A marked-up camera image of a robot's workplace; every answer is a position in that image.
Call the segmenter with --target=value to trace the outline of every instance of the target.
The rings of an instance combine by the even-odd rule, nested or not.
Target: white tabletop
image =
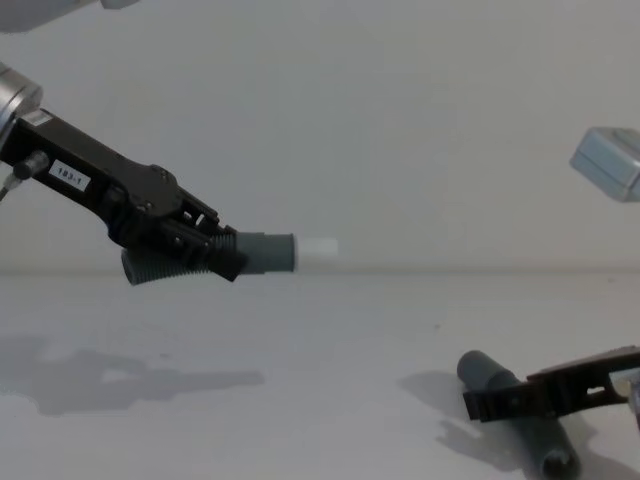
[[[640,277],[0,279],[3,478],[533,479],[465,419],[458,358],[529,373],[638,343]],[[640,479],[626,407],[568,419]]]

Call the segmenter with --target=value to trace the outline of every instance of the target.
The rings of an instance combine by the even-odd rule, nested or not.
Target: gray plastic tube
[[[469,390],[493,390],[521,383],[511,371],[479,351],[468,352],[460,359],[458,378]],[[543,478],[579,478],[580,459],[557,419],[531,417],[510,420],[509,423],[522,439]]]
[[[243,275],[296,270],[296,241],[294,235],[266,235],[238,233],[236,248],[249,258]],[[171,277],[211,274],[208,270],[189,270],[176,261],[153,252],[123,250],[122,266],[131,285],[141,285]]]

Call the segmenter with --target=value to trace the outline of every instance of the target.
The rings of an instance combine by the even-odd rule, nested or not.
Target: white label
[[[49,169],[49,175],[56,177],[58,180],[62,180],[67,185],[71,185],[81,192],[84,192],[89,186],[89,183],[91,183],[91,177],[80,173],[75,168],[71,168],[60,160],[53,162],[53,165]]]
[[[49,120],[52,120],[53,117],[51,115],[47,115],[42,110],[36,110],[31,113],[27,113],[22,119],[25,122],[30,123],[34,127],[39,127],[40,125],[44,125]]]

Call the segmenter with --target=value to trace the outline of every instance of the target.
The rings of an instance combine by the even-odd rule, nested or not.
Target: silver metal cylinder
[[[40,107],[42,88],[0,63],[0,154],[16,117]]]

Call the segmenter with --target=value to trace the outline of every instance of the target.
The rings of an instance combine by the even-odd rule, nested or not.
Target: white wall
[[[568,161],[640,127],[634,0],[145,0],[87,7],[0,58],[72,123],[241,229],[335,235],[369,268],[640,266],[640,207]],[[38,185],[0,267],[117,268],[104,227]]]

